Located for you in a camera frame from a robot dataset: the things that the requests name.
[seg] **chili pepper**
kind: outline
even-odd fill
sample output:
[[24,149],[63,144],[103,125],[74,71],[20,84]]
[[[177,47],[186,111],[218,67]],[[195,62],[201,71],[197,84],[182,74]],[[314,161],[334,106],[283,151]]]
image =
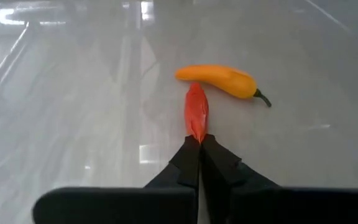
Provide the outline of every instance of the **chili pepper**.
[[199,83],[192,83],[186,94],[185,123],[187,134],[198,142],[204,140],[208,124],[208,101]]
[[214,85],[238,98],[258,97],[268,107],[272,104],[257,88],[256,81],[247,73],[222,65],[191,65],[177,70],[179,80],[201,81]]

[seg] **pepper stem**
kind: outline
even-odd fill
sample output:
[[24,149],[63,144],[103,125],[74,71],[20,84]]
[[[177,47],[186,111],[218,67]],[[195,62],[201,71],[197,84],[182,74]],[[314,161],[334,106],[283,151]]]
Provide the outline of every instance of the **pepper stem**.
[[266,105],[268,107],[272,107],[272,103],[266,98],[266,96],[264,96],[259,89],[256,89],[256,92],[254,94],[254,97],[258,97],[258,98],[261,98],[262,100],[265,101]]

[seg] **yellow chili pepper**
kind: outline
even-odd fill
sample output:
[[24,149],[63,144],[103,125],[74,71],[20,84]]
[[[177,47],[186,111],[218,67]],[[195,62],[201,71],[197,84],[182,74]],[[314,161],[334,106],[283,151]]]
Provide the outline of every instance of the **yellow chili pepper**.
[[272,104],[257,88],[256,81],[247,73],[222,65],[191,65],[177,70],[179,80],[200,81],[214,85],[241,99],[258,97],[268,107]]

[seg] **gray floor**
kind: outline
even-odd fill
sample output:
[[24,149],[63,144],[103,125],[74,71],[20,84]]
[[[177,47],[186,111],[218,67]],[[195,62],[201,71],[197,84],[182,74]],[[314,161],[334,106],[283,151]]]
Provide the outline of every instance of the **gray floor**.
[[145,185],[185,136],[175,70],[200,63],[273,103],[204,85],[223,146],[280,185],[358,187],[358,1],[2,3],[0,223],[56,187]]

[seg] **red chili pepper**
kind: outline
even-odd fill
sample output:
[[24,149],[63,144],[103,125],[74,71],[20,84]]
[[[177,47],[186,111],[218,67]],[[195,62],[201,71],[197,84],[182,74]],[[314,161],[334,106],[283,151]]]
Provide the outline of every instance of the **red chili pepper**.
[[207,133],[208,100],[199,83],[192,83],[186,94],[185,122],[187,134],[201,143]]

